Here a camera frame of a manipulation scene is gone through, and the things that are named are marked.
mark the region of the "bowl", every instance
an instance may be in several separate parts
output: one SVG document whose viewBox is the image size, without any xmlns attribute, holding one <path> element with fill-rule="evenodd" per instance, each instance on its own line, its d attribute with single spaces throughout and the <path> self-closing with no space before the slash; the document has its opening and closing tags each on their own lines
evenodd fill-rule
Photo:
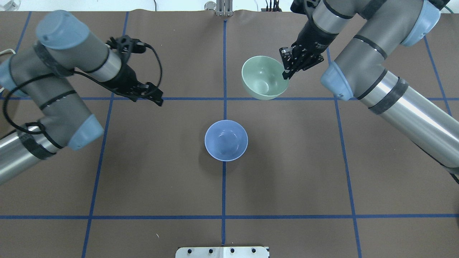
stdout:
<svg viewBox="0 0 459 258">
<path fill-rule="evenodd" d="M 220 120 L 207 129 L 204 145 L 207 152 L 220 161 L 233 161 L 244 154 L 249 139 L 239 123 Z"/>
<path fill-rule="evenodd" d="M 274 58 L 254 56 L 242 66 L 242 84 L 252 97 L 271 100 L 284 93 L 288 87 L 283 72 L 283 65 Z"/>
</svg>

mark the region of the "bowl rim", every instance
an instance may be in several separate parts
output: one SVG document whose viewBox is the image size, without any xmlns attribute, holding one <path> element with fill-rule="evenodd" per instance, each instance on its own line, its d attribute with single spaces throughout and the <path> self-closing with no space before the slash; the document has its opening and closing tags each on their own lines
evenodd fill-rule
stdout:
<svg viewBox="0 0 459 258">
<path fill-rule="evenodd" d="M 247 143 L 246 143 L 246 145 L 244 146 L 244 151 L 243 151 L 239 156 L 237 156 L 237 157 L 234 158 L 234 159 L 228 159 L 228 160 L 226 160 L 226 159 L 217 158 L 217 157 L 215 157 L 212 153 L 210 153 L 209 149 L 207 148 L 207 144 L 206 144 L 207 141 L 206 141 L 206 140 L 207 140 L 207 135 L 208 135 L 208 133 L 209 133 L 210 128 L 212 128 L 214 125 L 216 125 L 216 124 L 218 124 L 218 123 L 223 123 L 224 121 L 230 121 L 230 122 L 232 122 L 232 123 L 235 123 L 237 126 L 240 126 L 240 127 L 242 128 L 242 130 L 244 131 L 244 133 L 245 133 L 245 135 L 246 135 L 246 138 L 247 138 Z M 208 152 L 213 158 L 215 158 L 215 159 L 217 159 L 217 160 L 219 160 L 219 161 L 229 162 L 229 161 L 233 161 L 233 160 L 236 160 L 236 159 L 240 158 L 240 157 L 246 152 L 248 145 L 249 145 L 249 136 L 247 135 L 246 129 L 245 129 L 240 123 L 238 123 L 238 122 L 236 122 L 236 121 L 233 121 L 233 120 L 229 120 L 229 119 L 223 119 L 223 120 L 219 120 L 219 121 L 216 121 L 215 123 L 213 123 L 211 126 L 209 126 L 209 128 L 207 129 L 206 134 L 205 134 L 205 136 L 204 136 L 204 146 L 206 147 L 207 152 Z"/>
<path fill-rule="evenodd" d="M 285 87 L 285 89 L 284 89 L 282 92 L 280 92 L 279 94 L 274 94 L 274 95 L 267 95 L 267 94 L 258 93 L 258 92 L 256 92 L 256 91 L 254 91 L 254 90 L 249 86 L 249 84 L 246 82 L 246 80 L 245 80 L 245 78 L 244 78 L 244 72 L 243 72 L 243 71 L 244 71 L 244 67 L 246 66 L 246 64 L 247 64 L 247 62 L 248 62 L 249 60 L 251 60 L 251 59 L 253 59 L 253 58 L 257 58 L 257 57 L 263 57 L 263 58 L 266 57 L 266 58 L 268 58 L 268 59 L 274 60 L 276 63 L 278 63 L 279 65 L 281 65 L 282 68 L 284 68 L 284 67 L 282 66 L 282 64 L 281 64 L 279 61 L 277 61 L 276 59 L 274 59 L 274 58 L 272 58 L 272 57 L 270 57 L 270 56 L 252 56 L 251 58 L 247 59 L 247 60 L 244 62 L 244 64 L 242 65 L 242 68 L 241 68 L 241 77 L 242 77 L 242 81 L 244 82 L 244 85 L 245 85 L 247 88 L 249 88 L 253 93 L 255 93 L 255 94 L 257 94 L 257 95 L 260 95 L 260 96 L 263 96 L 263 97 L 277 97 L 277 96 L 281 95 L 282 93 L 284 93 L 284 92 L 288 89 L 288 80 L 287 80 L 287 86 Z"/>
</svg>

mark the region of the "green bowl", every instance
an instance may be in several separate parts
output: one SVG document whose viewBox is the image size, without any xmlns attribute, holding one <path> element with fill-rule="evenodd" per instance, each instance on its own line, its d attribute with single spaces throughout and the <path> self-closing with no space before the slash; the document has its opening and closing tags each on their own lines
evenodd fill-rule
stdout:
<svg viewBox="0 0 459 258">
<path fill-rule="evenodd" d="M 259 100 L 271 100 L 284 93 L 288 80 L 284 80 L 284 67 L 274 58 L 254 56 L 242 66 L 242 84 L 247 93 Z"/>
</svg>

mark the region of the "blue bowl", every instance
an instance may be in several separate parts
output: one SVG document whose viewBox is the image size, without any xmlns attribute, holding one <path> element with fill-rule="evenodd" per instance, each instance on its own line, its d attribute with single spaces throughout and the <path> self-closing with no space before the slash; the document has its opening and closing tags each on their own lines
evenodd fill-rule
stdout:
<svg viewBox="0 0 459 258">
<path fill-rule="evenodd" d="M 220 161 L 233 161 L 244 154 L 249 143 L 247 132 L 232 120 L 220 120 L 207 129 L 204 144 L 209 154 Z"/>
</svg>

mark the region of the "light blue joint cover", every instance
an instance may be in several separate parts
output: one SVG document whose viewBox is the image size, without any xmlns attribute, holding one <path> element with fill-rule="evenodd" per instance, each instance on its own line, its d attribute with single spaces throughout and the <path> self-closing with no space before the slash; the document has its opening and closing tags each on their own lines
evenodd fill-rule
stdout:
<svg viewBox="0 0 459 258">
<path fill-rule="evenodd" d="M 413 26 L 408 37 L 402 42 L 404 46 L 412 46 L 421 40 L 440 20 L 440 10 L 438 10 L 428 0 L 424 0 L 421 13 Z"/>
<path fill-rule="evenodd" d="M 347 101 L 353 96 L 351 86 L 336 62 L 330 64 L 320 82 L 340 100 Z"/>
<path fill-rule="evenodd" d="M 11 76 L 10 62 L 11 62 L 11 57 L 8 58 L 5 62 L 0 64 L 0 86 L 9 91 L 12 91 L 14 88 L 17 87 L 17 85 L 16 83 L 14 83 L 13 77 Z M 27 94 L 25 94 L 21 90 L 15 91 L 14 95 L 18 97 L 27 97 Z"/>
<path fill-rule="evenodd" d="M 102 128 L 101 124 L 95 118 L 95 115 L 90 115 L 86 121 L 84 121 L 80 128 L 75 132 L 72 136 L 70 141 L 68 142 L 68 146 L 77 151 L 84 146 L 88 145 L 95 139 L 101 137 L 104 134 L 104 129 Z"/>
<path fill-rule="evenodd" d="M 90 32 L 86 24 L 64 10 L 46 15 L 35 30 L 38 40 L 45 47 L 56 50 L 73 48 L 83 43 Z"/>
</svg>

